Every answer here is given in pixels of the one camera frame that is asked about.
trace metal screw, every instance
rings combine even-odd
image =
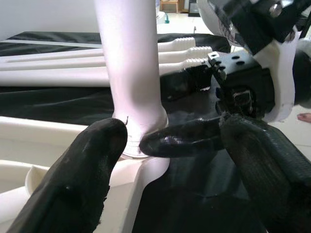
[[[283,7],[280,2],[273,4],[269,10],[271,17],[273,18],[278,17],[282,13],[282,9]]]
[[[291,31],[287,37],[285,38],[286,42],[291,42],[295,39],[296,33],[294,31]]]

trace black cloth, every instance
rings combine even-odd
[[[158,35],[158,41],[189,36],[195,38],[198,46],[230,52],[225,38],[208,34],[165,34]],[[98,33],[28,32],[11,39],[100,43]],[[14,48],[12,45],[0,43],[0,56],[42,53],[43,48],[48,52],[60,49],[20,44]],[[170,124],[215,117],[215,86],[213,81],[208,92],[163,102]],[[113,113],[109,88],[0,87],[0,106],[0,116],[82,125],[111,117]],[[168,171],[145,188],[133,232],[265,233],[227,152],[219,151],[214,159],[208,158],[210,156],[202,154],[195,158],[171,159]]]

